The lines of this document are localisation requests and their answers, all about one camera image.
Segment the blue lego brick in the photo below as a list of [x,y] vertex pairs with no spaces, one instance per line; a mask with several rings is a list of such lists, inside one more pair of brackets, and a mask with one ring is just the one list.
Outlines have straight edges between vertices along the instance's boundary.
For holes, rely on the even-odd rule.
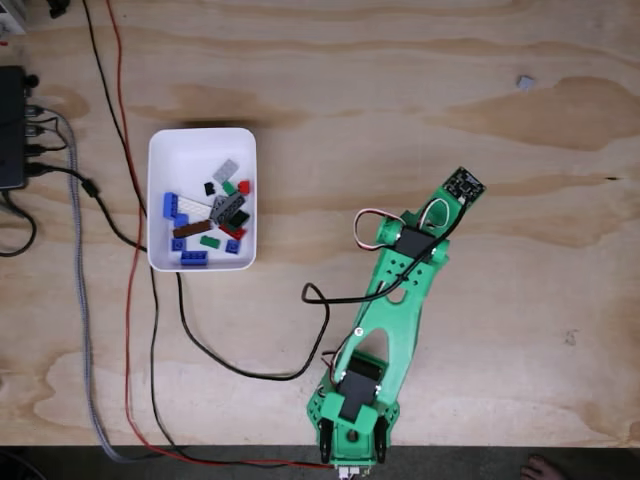
[[198,251],[183,251],[180,258],[182,265],[206,265],[207,264],[207,252],[203,250]]
[[164,218],[176,218],[178,214],[178,196],[175,193],[167,192],[164,194],[164,203],[162,207],[162,215]]
[[189,224],[189,215],[186,213],[176,213],[176,218],[173,219],[173,226],[175,228],[184,227]]
[[171,251],[179,252],[187,248],[187,242],[184,238],[172,238],[171,239]]
[[234,253],[234,254],[238,254],[238,252],[240,251],[240,242],[237,240],[227,240],[227,246],[224,249],[225,252],[227,253]]

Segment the floor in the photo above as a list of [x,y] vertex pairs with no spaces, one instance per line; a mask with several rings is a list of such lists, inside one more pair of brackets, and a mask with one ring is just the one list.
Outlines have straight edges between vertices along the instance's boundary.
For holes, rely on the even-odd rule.
[[[122,453],[140,455],[138,447]],[[133,465],[112,463],[94,447],[31,447],[11,449],[36,465],[47,480],[204,480],[204,479],[336,479],[333,471],[301,469],[262,470],[246,467],[206,467],[171,459]],[[312,447],[193,447],[192,455],[216,459],[280,457],[315,462]],[[638,480],[640,451],[623,449],[501,448],[501,447],[393,447],[387,463],[377,466],[369,478],[429,480],[517,480],[519,467],[531,453],[546,456],[562,467],[572,480]],[[0,478],[31,480],[18,476],[12,463],[0,459]]]

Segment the wood grain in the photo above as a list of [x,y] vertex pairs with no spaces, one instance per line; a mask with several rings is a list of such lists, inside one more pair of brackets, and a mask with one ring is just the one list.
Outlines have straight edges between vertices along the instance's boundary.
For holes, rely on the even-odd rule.
[[[103,2],[89,3],[113,90],[113,33]],[[241,125],[258,140],[257,262],[186,276],[203,341],[244,368],[296,368],[322,316],[299,301],[304,282],[356,295],[375,262],[353,244],[353,214],[416,207],[462,164],[489,191],[424,306],[394,443],[640,446],[639,2],[114,3],[142,179],[159,129]],[[40,75],[34,101],[72,119],[81,170],[133,235],[135,197],[81,6],[55,21],[44,3],[31,7],[32,31],[0,62]],[[536,79],[529,93],[515,88],[521,74]],[[42,232],[0,269],[0,443],[94,443],[66,182],[34,179],[15,201]],[[114,442],[136,443],[122,376],[132,252],[87,199],[83,215],[98,407]],[[6,215],[0,227],[3,247],[25,235]],[[163,442],[148,394],[146,267],[133,304],[133,407]],[[158,284],[158,401],[177,441],[313,443],[304,404],[321,362],[284,385],[237,377],[185,338],[174,277]],[[354,314],[334,309],[323,347]]]

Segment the red wire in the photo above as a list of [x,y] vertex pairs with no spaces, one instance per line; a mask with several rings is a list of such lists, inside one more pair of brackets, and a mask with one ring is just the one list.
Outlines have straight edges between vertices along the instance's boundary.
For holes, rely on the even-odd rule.
[[[124,102],[123,102],[123,95],[122,95],[122,41],[120,39],[120,32],[118,30],[118,25],[117,22],[115,20],[115,16],[113,14],[113,8],[111,6],[111,0],[106,0],[106,4],[107,4],[107,9],[109,11],[109,17],[111,19],[111,24],[113,26],[113,31],[115,33],[116,36],[116,44],[117,44],[117,74],[116,74],[116,91],[117,91],[117,97],[118,97],[118,105],[120,107],[120,114],[122,117],[122,131],[124,134],[124,143],[125,143],[125,157],[127,159],[127,165],[129,166],[129,171],[131,173],[131,181],[133,182],[134,186],[136,189],[138,189],[138,191],[140,190],[140,184],[138,182],[138,176],[136,174],[136,169],[135,166],[133,164],[132,161],[132,157],[131,157],[131,149],[129,146],[129,129],[127,127],[127,115],[125,113],[125,109],[124,109]],[[214,462],[214,461],[208,461],[208,460],[197,460],[194,458],[188,458],[185,457],[184,455],[180,455],[168,450],[164,450],[162,448],[156,447],[154,445],[151,445],[147,439],[144,437],[144,435],[142,434],[142,432],[140,432],[140,430],[138,429],[138,426],[136,425],[134,419],[133,419],[133,415],[131,413],[131,409],[130,409],[130,405],[129,405],[129,380],[130,380],[130,371],[131,371],[131,362],[130,362],[130,348],[129,348],[129,338],[130,338],[130,325],[131,325],[131,300],[132,300],[132,288],[133,288],[133,281],[135,278],[135,274],[136,274],[136,267],[138,265],[138,256],[140,254],[140,246],[142,244],[142,206],[138,207],[138,232],[137,232],[137,236],[136,236],[136,249],[135,252],[133,254],[133,261],[131,263],[131,271],[129,272],[129,282],[127,284],[127,300],[126,300],[126,307],[125,307],[125,377],[124,377],[124,390],[125,390],[125,395],[124,395],[124,405],[125,405],[125,412],[127,415],[127,422],[129,422],[129,425],[131,426],[131,429],[133,430],[133,432],[135,433],[136,437],[138,437],[138,440],[140,440],[140,442],[142,442],[142,444],[148,449],[151,450],[152,452],[156,452],[156,453],[160,453],[162,455],[165,455],[167,457],[172,457],[175,458],[177,460],[180,460],[182,462],[186,462],[186,463],[193,463],[196,465],[210,465],[210,466],[225,466],[228,465],[226,463],[222,463],[222,462]],[[248,463],[248,464],[285,464],[285,465],[291,465],[291,466],[297,466],[297,467],[305,467],[305,468],[316,468],[316,469],[331,469],[333,467],[331,467],[330,465],[321,465],[321,464],[306,464],[306,463],[298,463],[298,462],[291,462],[288,460],[280,460],[280,459],[261,459],[261,460],[242,460],[242,463]]]

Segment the gray braided cable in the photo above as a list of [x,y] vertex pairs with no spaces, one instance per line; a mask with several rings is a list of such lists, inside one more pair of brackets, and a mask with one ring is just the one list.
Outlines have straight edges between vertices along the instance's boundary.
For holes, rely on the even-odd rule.
[[[76,140],[73,135],[73,129],[69,121],[59,112],[45,108],[46,112],[56,115],[66,128],[66,138],[69,148],[67,149],[68,168],[74,171],[78,170],[78,154]],[[93,398],[93,354],[91,348],[91,335],[89,330],[89,302],[87,300],[87,288],[84,280],[84,266],[82,263],[82,215],[80,211],[80,195],[78,193],[78,179],[69,176],[69,197],[71,200],[71,209],[73,212],[73,224],[75,228],[75,255],[74,255],[74,277],[76,282],[76,293],[78,303],[80,304],[80,316],[82,318],[82,356],[83,356],[83,380],[84,391],[89,408],[89,417],[93,429],[98,436],[100,445],[107,456],[117,463],[133,463],[139,459],[128,458],[116,452],[105,432],[102,421],[98,415],[98,410]]]

